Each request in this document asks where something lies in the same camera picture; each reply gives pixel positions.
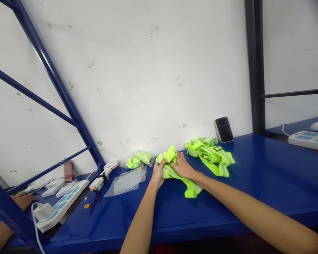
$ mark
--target smartphone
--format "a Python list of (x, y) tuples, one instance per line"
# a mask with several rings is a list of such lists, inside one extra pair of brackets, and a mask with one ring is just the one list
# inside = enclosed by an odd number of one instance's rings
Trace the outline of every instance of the smartphone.
[(234, 140), (229, 119), (225, 116), (214, 120), (214, 125), (221, 143), (226, 143)]

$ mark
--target white cable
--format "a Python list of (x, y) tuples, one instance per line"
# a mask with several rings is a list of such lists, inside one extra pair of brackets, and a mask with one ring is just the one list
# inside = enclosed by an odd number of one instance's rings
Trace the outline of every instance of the white cable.
[(96, 173), (96, 171), (90, 173), (90, 174), (88, 175), (88, 177), (86, 178), (86, 180), (87, 180), (87, 179), (91, 176), (91, 174), (93, 174), (93, 173)]
[(285, 125), (286, 125), (286, 124), (283, 124), (283, 125), (282, 125), (282, 133), (284, 133), (286, 136), (288, 136), (288, 137), (289, 137), (290, 135), (289, 135), (289, 134), (287, 134), (287, 133), (284, 131)]
[(43, 247), (42, 247), (42, 245), (41, 245), (41, 242), (40, 242), (40, 239), (39, 239), (39, 234), (38, 234), (38, 227), (37, 227), (37, 225), (36, 225), (36, 219), (35, 219), (35, 217), (34, 217), (34, 213), (33, 213), (33, 206), (34, 206), (34, 204), (38, 204), (38, 203), (33, 203), (32, 204), (32, 206), (31, 206), (31, 212), (32, 212), (32, 217), (33, 217), (33, 222), (34, 222), (34, 229), (35, 229), (35, 236), (36, 236), (36, 241), (38, 242), (38, 245), (39, 245), (39, 248), (40, 248), (40, 250), (41, 250), (41, 253), (42, 254), (46, 254), (46, 252), (43, 250)]

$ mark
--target red wire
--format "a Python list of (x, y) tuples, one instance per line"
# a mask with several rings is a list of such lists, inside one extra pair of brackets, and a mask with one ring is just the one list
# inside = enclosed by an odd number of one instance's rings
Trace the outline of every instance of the red wire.
[(92, 207), (95, 205), (96, 201), (98, 200), (98, 195), (99, 195), (99, 191), (96, 193), (96, 198), (95, 198), (95, 201), (92, 205), (90, 205), (89, 207)]

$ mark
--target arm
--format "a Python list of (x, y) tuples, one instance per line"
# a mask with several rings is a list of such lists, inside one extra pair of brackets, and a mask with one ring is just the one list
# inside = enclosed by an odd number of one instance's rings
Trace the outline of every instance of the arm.
[(160, 186), (163, 184), (163, 166), (166, 159), (156, 163), (152, 178), (148, 184), (137, 212), (127, 231), (120, 254), (147, 254), (152, 237), (153, 214), (155, 199)]
[[(30, 206), (34, 199), (32, 195), (13, 196), (12, 198), (24, 211)], [(10, 229), (4, 222), (0, 222), (0, 251), (4, 248), (5, 244), (9, 241), (13, 234), (14, 232), (12, 229)]]
[(318, 234), (257, 199), (195, 171), (178, 154), (171, 166), (222, 202), (248, 228), (283, 253), (318, 253)]

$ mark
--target plastic bag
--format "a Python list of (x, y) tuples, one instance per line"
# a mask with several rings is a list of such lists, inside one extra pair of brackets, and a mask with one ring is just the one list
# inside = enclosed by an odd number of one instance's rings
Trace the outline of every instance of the plastic bag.
[(139, 183), (145, 181), (146, 175), (146, 165), (120, 174), (120, 176), (114, 178), (110, 188), (108, 189), (104, 197), (116, 196), (129, 191), (133, 191), (135, 189), (139, 189)]

